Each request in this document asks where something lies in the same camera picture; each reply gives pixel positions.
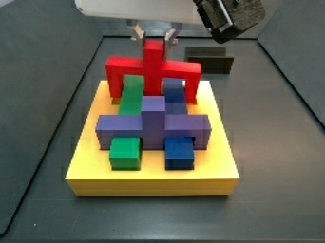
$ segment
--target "blue block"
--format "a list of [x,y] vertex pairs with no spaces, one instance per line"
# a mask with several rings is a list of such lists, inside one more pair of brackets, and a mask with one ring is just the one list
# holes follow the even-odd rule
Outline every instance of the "blue block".
[[166,113],[188,114],[188,99],[184,80],[165,78],[164,95],[166,99]]
[[165,139],[165,169],[193,170],[194,146],[193,138]]

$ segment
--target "black object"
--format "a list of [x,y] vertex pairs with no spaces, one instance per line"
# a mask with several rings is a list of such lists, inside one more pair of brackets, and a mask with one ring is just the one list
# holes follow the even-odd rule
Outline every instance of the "black object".
[[261,0],[194,0],[194,3],[204,24],[220,44],[240,36],[265,17]]
[[234,57],[225,47],[186,47],[186,61],[200,63],[204,73],[230,74]]
[[16,0],[0,9],[0,234],[101,41],[71,1]]

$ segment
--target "gray floor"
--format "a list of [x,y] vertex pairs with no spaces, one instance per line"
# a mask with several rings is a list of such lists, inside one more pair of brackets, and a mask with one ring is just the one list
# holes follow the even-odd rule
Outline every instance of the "gray floor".
[[[63,118],[7,240],[325,239],[325,136],[256,41],[233,41],[230,75],[205,75],[241,181],[229,196],[77,197],[63,178],[110,55],[138,56],[129,39],[105,39]],[[182,40],[185,47],[216,47]]]

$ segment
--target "purple block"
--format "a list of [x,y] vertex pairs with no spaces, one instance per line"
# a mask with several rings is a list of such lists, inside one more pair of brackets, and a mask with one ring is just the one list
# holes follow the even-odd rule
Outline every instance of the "purple block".
[[141,111],[166,111],[165,96],[143,96]]
[[165,96],[145,96],[142,99],[142,141],[145,150],[164,149]]
[[141,115],[101,115],[97,137],[102,150],[110,150],[114,137],[142,137]]
[[165,135],[168,137],[193,137],[194,149],[208,149],[212,124],[208,115],[166,115]]

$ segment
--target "toy building blocks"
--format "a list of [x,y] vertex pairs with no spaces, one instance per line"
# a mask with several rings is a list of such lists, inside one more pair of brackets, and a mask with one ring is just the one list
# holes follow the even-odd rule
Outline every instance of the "toy building blocks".
[[[228,195],[234,189],[238,171],[225,131],[221,125],[213,134],[208,115],[218,116],[210,86],[204,85],[197,101],[201,65],[166,61],[164,55],[164,42],[147,41],[143,61],[122,57],[107,61],[110,80],[102,90],[111,97],[95,98],[98,111],[91,107],[87,122],[93,133],[95,127],[98,147],[87,131],[81,140],[91,141],[91,149],[85,154],[78,147],[74,161],[81,162],[74,162],[67,176],[79,195]],[[98,101],[114,110],[111,114]],[[87,163],[90,156],[102,162]]]
[[229,195],[238,184],[238,169],[218,114],[209,81],[201,81],[190,115],[209,114],[212,136],[208,150],[196,150],[194,170],[165,170],[165,151],[142,150],[141,170],[113,170],[109,153],[99,149],[94,127],[99,115],[117,115],[109,82],[102,81],[87,115],[66,181],[78,196]]

